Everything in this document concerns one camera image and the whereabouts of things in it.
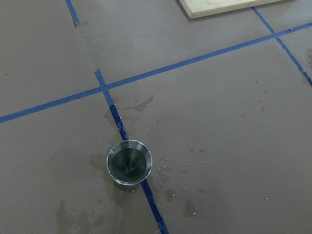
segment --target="light wood board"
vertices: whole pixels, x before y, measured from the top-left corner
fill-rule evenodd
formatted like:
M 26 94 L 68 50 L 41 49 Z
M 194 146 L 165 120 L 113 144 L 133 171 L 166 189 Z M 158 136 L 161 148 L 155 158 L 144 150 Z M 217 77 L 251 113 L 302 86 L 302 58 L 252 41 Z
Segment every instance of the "light wood board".
M 191 19 L 282 0 L 180 0 Z

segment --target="metal cup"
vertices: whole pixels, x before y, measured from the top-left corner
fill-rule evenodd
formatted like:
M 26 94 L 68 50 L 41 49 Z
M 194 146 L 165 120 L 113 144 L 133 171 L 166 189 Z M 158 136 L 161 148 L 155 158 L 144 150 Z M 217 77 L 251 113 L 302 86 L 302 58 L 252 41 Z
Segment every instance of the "metal cup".
M 125 140 L 115 145 L 107 157 L 107 169 L 122 191 L 133 191 L 151 172 L 150 150 L 136 140 Z

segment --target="gray surface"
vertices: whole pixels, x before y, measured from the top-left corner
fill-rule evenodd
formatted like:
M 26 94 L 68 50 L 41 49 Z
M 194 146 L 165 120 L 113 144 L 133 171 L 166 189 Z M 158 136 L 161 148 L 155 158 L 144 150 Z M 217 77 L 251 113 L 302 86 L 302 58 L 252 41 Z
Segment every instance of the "gray surface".
M 178 0 L 77 0 L 75 8 L 107 83 L 269 34 L 251 9 L 191 20 Z
M 171 233 L 312 232 L 312 88 L 277 42 L 151 81 L 111 93 L 130 138 L 156 153 L 154 166 L 163 171 L 149 181 Z M 132 108 L 150 95 L 141 112 Z M 172 201 L 167 189 L 175 191 Z M 195 217 L 184 216 L 186 200 Z
M 0 116 L 98 87 L 65 1 L 1 1 L 0 19 Z
M 311 0 L 284 0 L 257 9 L 276 31 L 294 28 L 312 20 Z
M 269 33 L 251 9 L 73 5 L 76 29 L 62 0 L 0 2 L 0 117 L 98 87 L 98 67 L 109 83 Z M 311 20 L 307 0 L 258 9 L 276 31 Z M 310 38 L 281 38 L 309 74 Z M 274 39 L 110 90 L 154 156 L 171 234 L 312 233 L 311 91 Z M 120 140 L 102 93 L 1 123 L 0 234 L 159 233 L 142 189 L 120 192 L 105 169 Z

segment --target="blue painter's tape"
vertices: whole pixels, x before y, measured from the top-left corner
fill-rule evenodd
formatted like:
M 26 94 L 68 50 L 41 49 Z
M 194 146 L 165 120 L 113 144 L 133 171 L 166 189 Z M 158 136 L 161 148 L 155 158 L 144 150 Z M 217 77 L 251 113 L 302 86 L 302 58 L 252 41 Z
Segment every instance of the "blue painter's tape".
M 70 13 L 72 14 L 74 25 L 77 26 L 79 23 L 79 20 L 77 18 L 77 14 L 76 14 L 76 11 L 72 5 L 72 2 L 70 0 L 65 0 L 65 2 L 67 4 L 67 7 L 69 8 Z
M 105 96 L 105 99 L 107 101 L 109 109 L 110 109 L 110 111 L 112 113 L 112 116 L 114 118 L 115 124 L 118 127 L 118 130 L 119 130 L 119 133 L 121 135 L 121 138 L 123 140 L 127 140 L 128 139 L 127 133 L 126 133 L 125 128 L 124 128 L 124 126 L 122 124 L 122 121 L 121 121 L 121 118 L 120 118 L 120 116 L 118 114 L 116 106 L 114 105 L 113 99 L 112 99 L 112 97 L 111 97 L 111 95 L 110 95 L 110 93 L 109 93 L 109 91 L 108 91 L 108 89 L 106 87 L 106 84 L 105 84 L 104 78 L 102 76 L 102 73 L 101 73 L 101 71 L 99 69 L 97 69 L 94 73 L 97 76 L 97 80 L 98 80 L 99 85 L 101 87 L 101 90 L 102 90 L 102 92 L 103 92 L 103 94 Z
M 307 79 L 307 81 L 312 85 L 312 80 L 309 77 L 309 75 L 303 70 L 302 66 L 300 63 L 296 60 L 296 58 L 293 56 L 293 54 L 289 51 L 287 46 L 282 42 L 282 40 L 278 37 L 276 32 L 272 29 L 272 27 L 269 25 L 268 22 L 263 18 L 263 16 L 258 12 L 258 10 L 253 6 L 252 7 L 253 11 L 256 13 L 256 15 L 259 17 L 259 19 L 263 22 L 263 24 L 268 28 L 268 30 L 272 33 L 276 41 L 280 44 L 280 46 L 285 50 L 287 55 L 290 57 L 290 59 L 293 61 L 293 63 L 297 66 L 299 71 L 302 73 L 302 75 Z
M 157 206 L 156 206 L 155 201 L 154 201 L 153 193 L 151 191 L 150 186 L 148 185 L 147 180 L 146 179 L 143 180 L 141 182 L 141 185 L 142 185 L 142 189 L 145 193 L 145 196 L 147 198 L 147 201 L 150 204 L 150 207 L 152 209 L 152 212 L 153 212 L 153 215 L 154 215 L 155 220 L 157 222 L 157 225 L 159 227 L 160 233 L 161 234 L 169 234 L 168 229 L 166 227 L 166 224 L 165 224 L 164 220 L 162 219 L 162 217 L 161 217 L 161 215 L 157 209 Z
M 185 61 L 174 63 L 174 64 L 171 64 L 171 65 L 168 65 L 168 66 L 165 66 L 165 67 L 162 67 L 162 68 L 158 68 L 156 70 L 152 70 L 152 71 L 149 71 L 149 72 L 146 72 L 146 73 L 134 76 L 134 77 L 130 77 L 130 78 L 126 78 L 126 79 L 114 82 L 114 83 L 110 83 L 110 84 L 107 85 L 107 88 L 108 89 L 113 89 L 113 88 L 122 86 L 124 84 L 128 84 L 128 83 L 140 80 L 140 79 L 144 79 L 144 78 L 151 77 L 151 76 L 154 76 L 154 75 L 157 75 L 157 74 L 160 74 L 160 73 L 164 73 L 164 72 L 173 70 L 175 68 L 183 67 L 183 66 L 195 63 L 195 62 L 199 62 L 199 61 L 202 61 L 202 60 L 205 60 L 205 59 L 209 59 L 209 58 L 212 58 L 212 57 L 215 57 L 215 56 L 218 56 L 218 55 L 222 55 L 222 54 L 225 54 L 225 53 L 228 53 L 228 52 L 231 52 L 231 51 L 234 51 L 234 50 L 238 50 L 238 49 L 241 49 L 241 48 L 244 48 L 244 47 L 247 47 L 247 46 L 251 46 L 251 45 L 254 45 L 254 44 L 266 41 L 266 40 L 270 40 L 270 39 L 273 39 L 273 38 L 274 37 L 272 35 L 269 35 L 269 36 L 266 36 L 266 37 L 262 37 L 262 38 L 258 38 L 258 39 L 251 40 L 251 41 L 248 41 L 248 42 L 244 42 L 244 43 L 239 44 L 239 45 L 231 46 L 231 47 L 228 47 L 228 48 L 225 48 L 225 49 L 222 49 L 222 50 L 211 52 L 211 53 L 208 53 L 208 54 L 205 54 L 205 55 L 201 55 L 201 56 L 198 56 L 198 57 L 195 57 L 195 58 L 191 58 L 191 59 L 188 59 L 188 60 L 185 60 Z
M 70 102 L 70 101 L 73 101 L 73 100 L 76 100 L 79 98 L 84 98 L 84 97 L 87 97 L 87 96 L 90 96 L 93 94 L 97 94 L 99 92 L 101 92 L 100 87 L 90 89 L 90 90 L 84 91 L 84 92 L 79 93 L 79 94 L 74 94 L 74 95 L 71 95 L 68 97 L 64 97 L 64 98 L 61 98 L 61 99 L 58 99 L 55 101 L 51 101 L 51 102 L 48 102 L 48 103 L 45 103 L 45 104 L 42 104 L 39 106 L 35 106 L 32 108 L 26 109 L 26 110 L 18 111 L 18 112 L 9 114 L 7 116 L 0 117 L 0 123 L 4 123 L 4 122 L 7 122 L 7 121 L 10 121 L 10 120 L 22 117 L 22 116 L 26 116 L 26 115 L 29 115 L 29 114 L 32 114 L 32 113 L 35 113 L 38 111 L 42 111 L 42 110 L 54 107 L 54 106 L 62 105 L 64 103 L 67 103 L 67 102 Z
M 312 27 L 312 22 L 300 25 L 300 26 L 295 27 L 295 28 L 290 28 L 290 29 L 284 30 L 282 32 L 277 33 L 276 35 L 278 37 L 280 37 L 280 36 L 287 35 L 289 33 L 293 33 L 293 32 L 296 32 L 296 31 L 299 31 L 299 30 L 302 30 L 302 29 L 306 29 L 306 28 L 310 28 L 310 27 Z
M 110 109 L 110 111 L 112 113 L 112 116 L 114 118 L 115 124 L 118 127 L 118 130 L 119 130 L 119 133 L 121 135 L 121 138 L 123 140 L 127 140 L 126 131 L 125 131 L 124 127 L 123 127 L 122 121 L 121 121 L 120 116 L 119 116 L 118 111 L 117 111 L 117 108 L 114 105 L 112 97 L 111 97 L 111 95 L 110 95 L 110 93 L 108 91 L 108 88 L 107 88 L 106 84 L 105 84 L 105 80 L 104 80 L 104 78 L 102 76 L 102 73 L 101 73 L 101 71 L 99 69 L 97 69 L 95 71 L 95 74 L 97 76 L 97 79 L 98 79 L 98 82 L 99 82 L 100 87 L 102 89 L 102 92 L 103 92 L 103 94 L 105 96 L 107 104 L 109 105 L 109 109 Z M 163 218 L 161 217 L 161 215 L 160 215 L 160 213 L 159 213 L 159 211 L 157 209 L 157 206 L 156 206 L 155 201 L 154 201 L 153 193 L 152 193 L 151 188 L 148 185 L 148 182 L 147 182 L 146 179 L 141 182 L 141 186 L 142 186 L 142 189 L 143 189 L 143 191 L 145 193 L 147 201 L 148 201 L 148 203 L 149 203 L 149 205 L 151 207 L 151 210 L 153 212 L 153 215 L 155 217 L 155 220 L 157 222 L 157 225 L 159 227 L 159 230 L 160 230 L 161 234 L 169 234 L 168 229 L 166 227 L 166 224 L 165 224 Z

